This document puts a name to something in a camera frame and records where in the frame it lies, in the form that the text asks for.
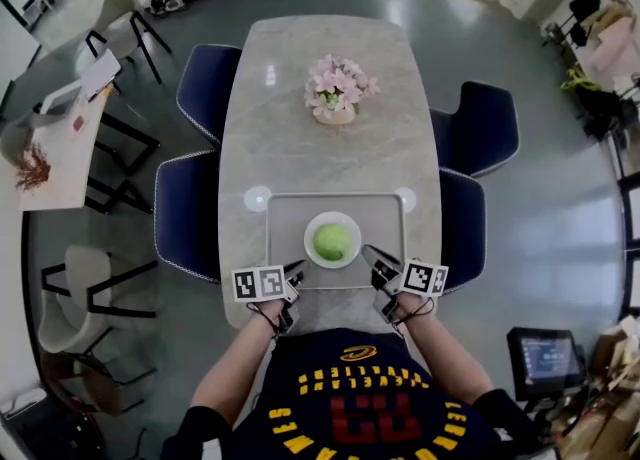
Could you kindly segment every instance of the marble table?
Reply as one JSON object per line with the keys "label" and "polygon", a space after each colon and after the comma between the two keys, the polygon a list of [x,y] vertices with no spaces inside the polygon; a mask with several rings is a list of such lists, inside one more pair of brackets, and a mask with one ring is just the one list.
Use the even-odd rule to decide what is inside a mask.
{"label": "marble table", "polygon": [[[381,89],[362,102],[360,115],[346,126],[320,124],[304,106],[309,67],[328,53],[356,61],[378,77]],[[410,188],[417,204],[405,215],[407,256],[440,262],[433,128],[420,73],[400,28],[347,16],[282,17],[251,28],[227,112],[218,197],[222,291],[235,327],[246,322],[249,311],[233,301],[231,270],[266,262],[265,213],[244,204],[244,194],[256,186],[274,194]],[[388,331],[371,307],[373,296],[373,289],[305,290],[296,328]],[[341,321],[347,317],[349,323]]]}

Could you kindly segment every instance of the dried plant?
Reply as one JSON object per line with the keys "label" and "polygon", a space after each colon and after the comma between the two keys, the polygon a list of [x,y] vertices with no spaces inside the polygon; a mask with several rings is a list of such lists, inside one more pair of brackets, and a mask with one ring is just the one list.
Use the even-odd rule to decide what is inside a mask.
{"label": "dried plant", "polygon": [[16,188],[25,191],[37,188],[49,180],[50,171],[42,146],[37,142],[26,145],[18,160]]}

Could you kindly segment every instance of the gray tray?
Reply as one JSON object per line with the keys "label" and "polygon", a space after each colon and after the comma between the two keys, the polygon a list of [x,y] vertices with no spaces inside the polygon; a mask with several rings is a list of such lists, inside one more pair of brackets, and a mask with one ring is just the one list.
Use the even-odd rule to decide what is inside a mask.
{"label": "gray tray", "polygon": [[[369,243],[405,259],[402,199],[395,193],[296,193],[275,194],[267,208],[267,264],[288,264],[308,259],[304,231],[325,211],[339,211],[355,220],[362,244]],[[329,270],[309,261],[298,289],[358,289],[371,287],[371,269],[359,255],[351,264]]]}

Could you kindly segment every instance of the green apple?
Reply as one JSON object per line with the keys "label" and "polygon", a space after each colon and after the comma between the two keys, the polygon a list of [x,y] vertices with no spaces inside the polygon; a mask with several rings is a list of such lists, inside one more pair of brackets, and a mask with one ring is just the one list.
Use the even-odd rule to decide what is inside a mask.
{"label": "green apple", "polygon": [[327,261],[340,261],[351,246],[351,233],[342,224],[324,224],[313,235],[313,247]]}

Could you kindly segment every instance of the screen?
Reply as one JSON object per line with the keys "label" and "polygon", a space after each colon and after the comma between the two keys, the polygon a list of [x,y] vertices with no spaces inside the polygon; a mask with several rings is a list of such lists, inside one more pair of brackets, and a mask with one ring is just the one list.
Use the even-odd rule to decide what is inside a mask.
{"label": "screen", "polygon": [[579,375],[578,359],[569,338],[522,338],[522,352],[530,379]]}

